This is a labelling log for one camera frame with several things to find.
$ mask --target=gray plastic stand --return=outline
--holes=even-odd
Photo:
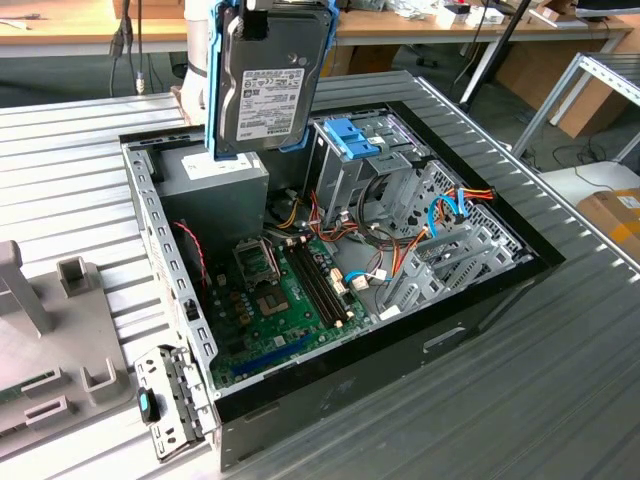
[[[27,281],[0,242],[0,458],[133,396],[94,264],[62,260]]]

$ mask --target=hard drive label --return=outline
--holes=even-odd
[[[251,168],[251,162],[244,156],[239,156],[233,161],[214,162],[208,152],[203,152],[185,156],[182,159],[182,166],[189,180],[199,180]]]
[[[303,79],[304,68],[246,70],[236,140],[291,133]]]

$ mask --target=open computer tower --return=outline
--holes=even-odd
[[[486,331],[564,259],[403,103],[314,112],[304,148],[211,160],[121,137],[178,340],[136,362],[161,461],[226,469]]]

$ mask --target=wooden desk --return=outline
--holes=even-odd
[[[119,21],[111,0],[22,0],[22,4],[0,7],[3,16],[39,13],[46,20],[28,21],[32,30],[18,30],[0,25],[0,58],[61,55],[104,55]],[[485,70],[506,24],[484,26],[478,41],[488,43],[480,63],[462,98],[465,101],[473,85]],[[433,17],[407,20],[394,12],[351,11],[341,13],[336,44],[339,47],[364,45],[404,45],[435,43],[467,43],[475,28],[455,26],[442,29]],[[589,29],[558,30],[542,22],[522,23],[511,40],[551,41],[604,39],[602,51],[610,52],[631,28],[612,19],[608,26],[596,24]],[[182,19],[144,20],[143,49],[150,52],[186,50],[186,25]]]

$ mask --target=gray power supply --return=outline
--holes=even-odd
[[[260,235],[269,174],[255,153],[214,162],[203,145],[194,145],[179,152],[156,148],[150,161],[167,216],[188,218],[212,252]]]

